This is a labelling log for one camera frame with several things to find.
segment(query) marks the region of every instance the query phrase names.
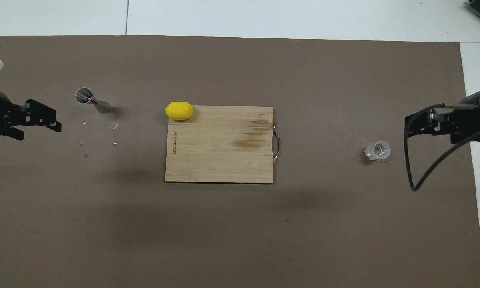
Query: wooden cutting board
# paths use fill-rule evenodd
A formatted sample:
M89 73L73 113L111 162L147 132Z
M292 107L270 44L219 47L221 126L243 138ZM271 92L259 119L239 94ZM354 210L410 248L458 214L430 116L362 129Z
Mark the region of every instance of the wooden cutting board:
M273 183L273 107L198 106L169 119L167 182Z

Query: brown table surface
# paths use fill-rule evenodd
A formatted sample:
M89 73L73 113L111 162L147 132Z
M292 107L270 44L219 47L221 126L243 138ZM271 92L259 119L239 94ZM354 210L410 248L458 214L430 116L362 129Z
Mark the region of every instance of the brown table surface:
M63 125L0 137L0 287L480 287L469 147L412 192L402 145L405 116L465 96L459 44L0 36L0 58L0 90ZM274 184L164 182L175 100L273 106ZM410 145L415 177L450 147Z

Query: metal handle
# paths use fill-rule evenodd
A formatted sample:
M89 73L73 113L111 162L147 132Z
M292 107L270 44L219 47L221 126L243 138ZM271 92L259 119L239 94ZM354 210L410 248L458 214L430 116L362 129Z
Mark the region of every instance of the metal handle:
M279 135L277 134L277 131L275 131L275 126L273 126L273 136L277 137L277 153L273 155L273 163L275 163L275 160L277 160L277 156L279 155L279 146L280 146Z

